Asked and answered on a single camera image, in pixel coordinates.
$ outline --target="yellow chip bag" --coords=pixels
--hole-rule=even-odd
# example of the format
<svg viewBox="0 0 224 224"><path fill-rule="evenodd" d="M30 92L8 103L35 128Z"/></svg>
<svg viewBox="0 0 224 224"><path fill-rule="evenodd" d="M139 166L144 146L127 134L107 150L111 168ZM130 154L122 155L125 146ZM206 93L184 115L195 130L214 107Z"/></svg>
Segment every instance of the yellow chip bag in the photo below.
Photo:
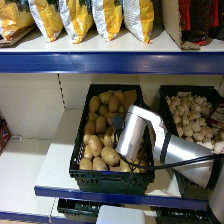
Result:
<svg viewBox="0 0 224 224"><path fill-rule="evenodd" d="M80 43L93 25L90 0L59 0L59 11L72 42Z"/></svg>
<svg viewBox="0 0 224 224"><path fill-rule="evenodd" d="M151 43L154 9L151 0L123 0L124 23L140 41Z"/></svg>
<svg viewBox="0 0 224 224"><path fill-rule="evenodd" d="M100 36L105 41L114 39L123 20L120 0L91 0L93 19Z"/></svg>
<svg viewBox="0 0 224 224"><path fill-rule="evenodd" d="M30 11L47 42L53 42L60 35L63 24L58 12L57 0L29 0Z"/></svg>
<svg viewBox="0 0 224 224"><path fill-rule="evenodd" d="M0 35L7 41L35 24L27 1L0 0Z"/></svg>

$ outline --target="crate handle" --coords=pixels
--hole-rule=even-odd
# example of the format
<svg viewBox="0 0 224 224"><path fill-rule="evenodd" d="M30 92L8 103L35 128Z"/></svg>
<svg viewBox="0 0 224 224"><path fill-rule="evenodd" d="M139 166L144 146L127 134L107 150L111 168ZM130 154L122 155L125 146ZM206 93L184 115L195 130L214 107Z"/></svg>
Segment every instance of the crate handle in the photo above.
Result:
<svg viewBox="0 0 224 224"><path fill-rule="evenodd" d="M106 176L106 175L100 175L100 179L101 180L115 180L115 181L121 181L122 180L122 177L121 176Z"/></svg>

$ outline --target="potato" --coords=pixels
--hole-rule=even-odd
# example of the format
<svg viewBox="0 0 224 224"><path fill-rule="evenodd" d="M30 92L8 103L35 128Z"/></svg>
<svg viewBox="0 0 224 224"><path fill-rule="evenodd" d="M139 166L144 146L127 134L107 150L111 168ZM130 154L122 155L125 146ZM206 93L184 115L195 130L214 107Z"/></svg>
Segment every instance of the potato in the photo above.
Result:
<svg viewBox="0 0 224 224"><path fill-rule="evenodd" d="M109 166L116 166L120 162L120 156L111 147L104 147L101 152L101 157Z"/></svg>
<svg viewBox="0 0 224 224"><path fill-rule="evenodd" d="M80 170L92 170L93 169L93 163L88 158L82 158L79 161L79 169Z"/></svg>
<svg viewBox="0 0 224 224"><path fill-rule="evenodd" d="M108 107L106 105L101 104L99 107L98 113L103 116L104 114L108 113Z"/></svg>
<svg viewBox="0 0 224 224"><path fill-rule="evenodd" d="M97 135L97 138L102 142L102 144L104 145L104 141L103 141L103 138L104 138L104 134L98 134Z"/></svg>
<svg viewBox="0 0 224 224"><path fill-rule="evenodd" d="M112 93L111 92L101 93L99 95L99 98L100 98L101 103L104 104L104 105L108 105L111 96L112 96Z"/></svg>
<svg viewBox="0 0 224 224"><path fill-rule="evenodd" d="M91 150L90 150L90 148L89 148L89 145L86 145L86 146L84 147L83 158L88 158L88 159L90 159L90 160L93 159L93 154L92 154L92 152L91 152Z"/></svg>
<svg viewBox="0 0 224 224"><path fill-rule="evenodd" d="M84 134L93 135L93 134L95 134L95 131L96 131L96 126L95 126L94 122L92 122L92 121L87 122L84 127Z"/></svg>
<svg viewBox="0 0 224 224"><path fill-rule="evenodd" d="M93 159L93 170L97 170L97 171L108 170L106 163L103 161L101 157L96 157Z"/></svg>
<svg viewBox="0 0 224 224"><path fill-rule="evenodd" d="M88 113L87 122L88 121L95 122L98 117L99 117L99 115L97 113Z"/></svg>
<svg viewBox="0 0 224 224"><path fill-rule="evenodd" d="M130 163L133 163L133 161L128 158L126 158L126 160ZM120 161L120 167L121 167L121 172L131 172L129 165L126 162L124 162L122 159Z"/></svg>
<svg viewBox="0 0 224 224"><path fill-rule="evenodd" d="M110 101L108 103L108 110L112 113L115 113L118 111L118 108L120 106L120 103L119 103L119 99L117 96L112 96L110 98Z"/></svg>
<svg viewBox="0 0 224 224"><path fill-rule="evenodd" d="M121 116L124 115L124 107L122 105L119 106L118 111L117 111Z"/></svg>
<svg viewBox="0 0 224 224"><path fill-rule="evenodd" d="M112 134L113 134L113 126L109 126L103 137L104 146L114 148L114 143L112 142L111 139Z"/></svg>
<svg viewBox="0 0 224 224"><path fill-rule="evenodd" d="M134 164L138 164L139 166L148 166L147 162L145 160L141 160L141 162L139 163L139 159L137 158L135 161L134 161ZM143 170L143 169L139 169L139 168L136 168L134 170L134 173L147 173L148 171L147 170Z"/></svg>
<svg viewBox="0 0 224 224"><path fill-rule="evenodd" d="M100 107L100 100L97 96L93 96L89 101L89 112L96 113Z"/></svg>
<svg viewBox="0 0 224 224"><path fill-rule="evenodd" d="M115 115L117 115L117 113L106 113L106 114L104 115L104 117L106 118L107 123L108 123L109 125L112 125L113 117L114 117Z"/></svg>
<svg viewBox="0 0 224 224"><path fill-rule="evenodd" d="M125 101L124 93L122 93L121 91L117 91L117 92L114 92L113 95L118 97L120 104L124 103Z"/></svg>
<svg viewBox="0 0 224 224"><path fill-rule="evenodd" d="M96 119L96 134L105 133L107 130L107 120L104 116L99 116Z"/></svg>
<svg viewBox="0 0 224 224"><path fill-rule="evenodd" d="M94 157L100 156L103 144L96 135L91 135L89 139L89 148Z"/></svg>
<svg viewBox="0 0 224 224"><path fill-rule="evenodd" d="M89 139L90 139L91 134L84 134L83 135L83 142L85 145L89 144Z"/></svg>

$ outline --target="white wall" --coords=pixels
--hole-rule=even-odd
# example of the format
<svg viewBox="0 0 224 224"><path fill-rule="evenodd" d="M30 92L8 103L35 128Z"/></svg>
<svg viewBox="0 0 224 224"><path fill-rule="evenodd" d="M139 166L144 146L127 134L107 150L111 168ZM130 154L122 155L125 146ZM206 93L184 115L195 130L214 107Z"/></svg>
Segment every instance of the white wall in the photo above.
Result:
<svg viewBox="0 0 224 224"><path fill-rule="evenodd" d="M63 111L57 74L0 74L0 114L13 135L52 139Z"/></svg>
<svg viewBox="0 0 224 224"><path fill-rule="evenodd" d="M222 76L215 75L124 75L124 74L61 74L61 86L67 109L83 108L90 84L138 84L144 101L158 111L161 85L214 86L219 90ZM220 92L224 96L224 84Z"/></svg>

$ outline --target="snack bag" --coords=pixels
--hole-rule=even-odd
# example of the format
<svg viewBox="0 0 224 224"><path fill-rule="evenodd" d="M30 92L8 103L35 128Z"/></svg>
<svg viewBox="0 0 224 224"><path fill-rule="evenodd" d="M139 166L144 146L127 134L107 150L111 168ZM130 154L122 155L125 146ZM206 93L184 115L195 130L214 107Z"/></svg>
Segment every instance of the snack bag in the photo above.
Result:
<svg viewBox="0 0 224 224"><path fill-rule="evenodd" d="M140 41L151 43L154 9L151 0L123 0L124 23Z"/></svg>
<svg viewBox="0 0 224 224"><path fill-rule="evenodd" d="M210 0L190 1L189 41L200 42L208 38L210 9Z"/></svg>
<svg viewBox="0 0 224 224"><path fill-rule="evenodd" d="M58 12L57 0L28 0L32 16L47 42L60 35L63 24Z"/></svg>
<svg viewBox="0 0 224 224"><path fill-rule="evenodd" d="M72 42L80 43L93 25L90 0L59 0L59 11Z"/></svg>
<svg viewBox="0 0 224 224"><path fill-rule="evenodd" d="M98 33L105 41L111 41L119 33L123 20L121 2L119 0L91 1Z"/></svg>
<svg viewBox="0 0 224 224"><path fill-rule="evenodd" d="M6 41L13 40L34 23L26 0L0 0L0 35Z"/></svg>

